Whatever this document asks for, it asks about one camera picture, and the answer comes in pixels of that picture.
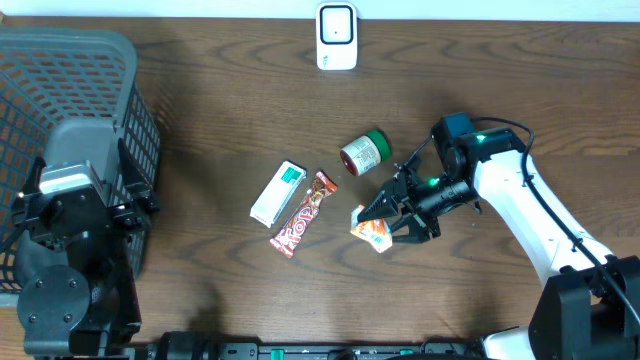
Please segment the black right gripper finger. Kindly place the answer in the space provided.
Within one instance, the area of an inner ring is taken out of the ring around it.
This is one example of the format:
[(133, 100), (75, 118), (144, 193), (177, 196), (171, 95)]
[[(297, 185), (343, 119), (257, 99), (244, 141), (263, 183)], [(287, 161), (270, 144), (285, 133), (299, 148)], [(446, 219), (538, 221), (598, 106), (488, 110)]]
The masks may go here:
[(357, 220), (367, 222), (398, 215), (399, 204), (406, 197), (406, 185), (397, 179), (385, 182), (372, 203), (362, 210)]
[(394, 243), (421, 244), (429, 241), (430, 229), (418, 215), (406, 214), (390, 227)]

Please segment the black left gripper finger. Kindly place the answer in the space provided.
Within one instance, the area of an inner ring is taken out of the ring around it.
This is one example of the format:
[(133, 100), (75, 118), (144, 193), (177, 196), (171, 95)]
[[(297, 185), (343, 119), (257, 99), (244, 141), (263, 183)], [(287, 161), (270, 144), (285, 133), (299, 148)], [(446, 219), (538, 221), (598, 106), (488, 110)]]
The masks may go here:
[(25, 184), (22, 187), (23, 195), (33, 195), (40, 192), (39, 184), (43, 169), (46, 167), (46, 162), (42, 157), (36, 157), (33, 161), (31, 171), (26, 179)]
[(118, 140), (118, 153), (125, 189), (146, 213), (158, 212), (160, 208), (153, 186), (137, 167), (137, 162), (131, 156), (123, 139)]

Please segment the orange snack packet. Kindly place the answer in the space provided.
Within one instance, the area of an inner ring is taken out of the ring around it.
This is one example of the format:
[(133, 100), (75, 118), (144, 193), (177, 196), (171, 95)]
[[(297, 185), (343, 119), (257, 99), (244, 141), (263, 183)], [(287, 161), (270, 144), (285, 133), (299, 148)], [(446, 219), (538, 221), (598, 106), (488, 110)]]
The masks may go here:
[(350, 233), (369, 243), (378, 253), (383, 253), (392, 247), (392, 232), (384, 219), (359, 222), (358, 216), (365, 209), (359, 205), (351, 213)]

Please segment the green lid jar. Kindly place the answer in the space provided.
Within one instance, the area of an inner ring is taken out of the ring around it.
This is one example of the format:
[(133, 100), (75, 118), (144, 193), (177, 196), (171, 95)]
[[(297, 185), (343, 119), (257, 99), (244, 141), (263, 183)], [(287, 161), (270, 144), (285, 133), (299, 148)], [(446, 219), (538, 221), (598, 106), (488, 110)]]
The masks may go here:
[(349, 173), (361, 176), (391, 157), (391, 147), (385, 135), (377, 129), (345, 145), (340, 157)]

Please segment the red chocolate bar wrapper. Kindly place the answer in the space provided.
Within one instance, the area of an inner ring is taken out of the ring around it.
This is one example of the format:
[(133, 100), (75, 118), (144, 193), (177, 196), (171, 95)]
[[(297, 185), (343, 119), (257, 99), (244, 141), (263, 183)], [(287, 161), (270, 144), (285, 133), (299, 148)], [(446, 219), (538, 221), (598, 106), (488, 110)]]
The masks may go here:
[(292, 258), (309, 225), (318, 216), (322, 201), (337, 189), (338, 186), (324, 171), (317, 171), (303, 200), (280, 231), (270, 239), (270, 244), (287, 258)]

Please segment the white green box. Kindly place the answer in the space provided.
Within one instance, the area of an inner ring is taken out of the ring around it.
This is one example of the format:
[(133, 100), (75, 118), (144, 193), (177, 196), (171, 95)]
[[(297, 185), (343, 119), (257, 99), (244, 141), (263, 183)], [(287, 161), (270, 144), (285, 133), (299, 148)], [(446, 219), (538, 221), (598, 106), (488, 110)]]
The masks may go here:
[(270, 228), (306, 175), (304, 168), (290, 161), (283, 161), (251, 207), (250, 216)]

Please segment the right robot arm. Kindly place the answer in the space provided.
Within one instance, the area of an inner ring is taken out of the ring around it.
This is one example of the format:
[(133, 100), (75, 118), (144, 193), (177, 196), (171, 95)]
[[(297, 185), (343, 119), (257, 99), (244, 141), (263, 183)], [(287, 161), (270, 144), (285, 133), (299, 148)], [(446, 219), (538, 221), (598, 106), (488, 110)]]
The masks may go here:
[(393, 218), (406, 229), (397, 243), (425, 243), (440, 234), (440, 216), (486, 201), (525, 251), (543, 288), (526, 327), (501, 330), (467, 345), (465, 358), (636, 359), (639, 356), (639, 259), (619, 258), (592, 237), (539, 175), (531, 140), (517, 123), (495, 119), (477, 129), (466, 113), (431, 129), (444, 172), (421, 179), (418, 155), (399, 165), (354, 224)]

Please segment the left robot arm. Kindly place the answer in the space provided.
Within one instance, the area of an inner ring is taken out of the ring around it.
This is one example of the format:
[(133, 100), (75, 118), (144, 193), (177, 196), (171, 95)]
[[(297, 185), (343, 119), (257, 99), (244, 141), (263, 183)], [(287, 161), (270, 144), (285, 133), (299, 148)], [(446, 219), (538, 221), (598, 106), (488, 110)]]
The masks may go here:
[(89, 162), (37, 158), (12, 205), (14, 244), (26, 237), (29, 267), (17, 314), (24, 349), (36, 359), (118, 355), (141, 326), (129, 249), (159, 207), (152, 185), (118, 141), (128, 200), (111, 204)]

